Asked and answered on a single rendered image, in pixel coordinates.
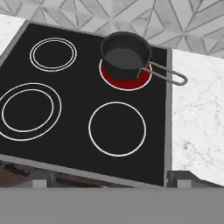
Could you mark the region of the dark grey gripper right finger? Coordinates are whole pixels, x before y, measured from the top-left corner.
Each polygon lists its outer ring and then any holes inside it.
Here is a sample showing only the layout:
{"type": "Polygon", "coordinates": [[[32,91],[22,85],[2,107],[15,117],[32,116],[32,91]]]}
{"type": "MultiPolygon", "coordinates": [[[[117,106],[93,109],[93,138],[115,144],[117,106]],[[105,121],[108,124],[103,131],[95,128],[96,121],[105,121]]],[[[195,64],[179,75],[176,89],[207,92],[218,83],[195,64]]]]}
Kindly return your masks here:
{"type": "Polygon", "coordinates": [[[190,171],[168,171],[167,186],[171,188],[221,188],[221,185],[202,180],[190,171]]]}

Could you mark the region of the dark grey saucepan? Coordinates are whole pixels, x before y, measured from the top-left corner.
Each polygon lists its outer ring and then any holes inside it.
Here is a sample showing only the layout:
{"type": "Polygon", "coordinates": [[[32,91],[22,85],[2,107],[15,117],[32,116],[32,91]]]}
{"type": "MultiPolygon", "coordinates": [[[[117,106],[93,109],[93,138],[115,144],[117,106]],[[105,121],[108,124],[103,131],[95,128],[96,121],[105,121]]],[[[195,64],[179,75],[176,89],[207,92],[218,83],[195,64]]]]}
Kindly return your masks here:
{"type": "Polygon", "coordinates": [[[102,64],[108,74],[119,81],[132,81],[141,76],[145,71],[154,74],[162,80],[170,82],[176,86],[184,86],[188,79],[182,73],[173,71],[158,63],[152,62],[152,48],[150,44],[141,36],[127,31],[118,31],[109,34],[101,42],[102,64]],[[164,77],[162,74],[147,68],[151,64],[168,73],[182,78],[182,82],[164,77]]]}

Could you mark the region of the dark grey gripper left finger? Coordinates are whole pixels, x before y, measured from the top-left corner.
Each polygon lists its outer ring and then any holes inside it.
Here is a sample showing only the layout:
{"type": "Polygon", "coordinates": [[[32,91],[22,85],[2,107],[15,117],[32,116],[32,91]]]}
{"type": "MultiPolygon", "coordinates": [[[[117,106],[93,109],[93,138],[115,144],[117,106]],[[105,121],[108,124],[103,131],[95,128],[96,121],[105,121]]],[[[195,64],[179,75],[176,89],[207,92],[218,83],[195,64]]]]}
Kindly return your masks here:
{"type": "Polygon", "coordinates": [[[24,180],[15,184],[17,188],[50,188],[55,187],[56,178],[50,171],[34,171],[24,180]]]}

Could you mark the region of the black glass hob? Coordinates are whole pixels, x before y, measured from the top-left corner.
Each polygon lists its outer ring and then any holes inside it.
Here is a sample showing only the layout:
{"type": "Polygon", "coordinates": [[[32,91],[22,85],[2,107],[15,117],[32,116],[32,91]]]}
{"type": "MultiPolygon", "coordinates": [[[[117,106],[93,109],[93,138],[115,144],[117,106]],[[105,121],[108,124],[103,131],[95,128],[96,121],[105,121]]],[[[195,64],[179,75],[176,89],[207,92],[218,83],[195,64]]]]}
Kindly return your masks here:
{"type": "Polygon", "coordinates": [[[28,24],[0,66],[0,158],[88,178],[163,186],[169,95],[153,76],[111,87],[102,37],[28,24]]]}

